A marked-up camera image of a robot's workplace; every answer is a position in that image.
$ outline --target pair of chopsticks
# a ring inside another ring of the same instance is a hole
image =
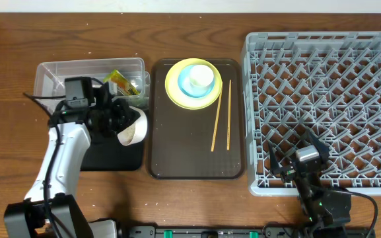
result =
[[[223,89],[219,93],[218,107],[217,107],[217,117],[215,118],[215,126],[214,126],[214,134],[212,137],[212,146],[211,152],[214,151],[215,147],[215,138],[217,137],[217,127],[218,127],[218,117],[219,117],[219,109],[221,107],[221,96],[223,95]],[[227,122],[227,150],[230,150],[230,117],[231,117],[231,80],[228,83],[228,122]]]

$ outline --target food wrapper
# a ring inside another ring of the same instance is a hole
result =
[[[125,96],[139,95],[139,91],[117,70],[113,70],[104,79],[104,83],[113,81],[117,84],[118,90]]]

